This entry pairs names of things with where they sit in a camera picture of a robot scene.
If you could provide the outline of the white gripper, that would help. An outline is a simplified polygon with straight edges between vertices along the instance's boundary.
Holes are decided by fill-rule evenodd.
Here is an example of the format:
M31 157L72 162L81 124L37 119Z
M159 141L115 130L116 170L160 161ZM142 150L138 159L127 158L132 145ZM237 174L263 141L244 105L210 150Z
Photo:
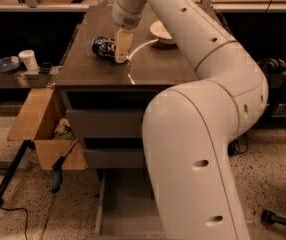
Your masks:
M115 0L112 9L112 18L121 29L115 35L115 61L124 63L131 48L133 33L128 29L136 28L142 18L143 7L126 7L119 0Z

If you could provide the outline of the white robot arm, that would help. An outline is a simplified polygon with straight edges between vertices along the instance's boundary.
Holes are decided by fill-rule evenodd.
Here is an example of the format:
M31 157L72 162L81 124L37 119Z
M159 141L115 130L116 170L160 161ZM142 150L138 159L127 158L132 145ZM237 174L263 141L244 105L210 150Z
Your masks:
M241 44L191 0L115 0L127 29L150 6L197 75L144 113L146 164L167 240L250 240L228 145L263 114L267 80Z

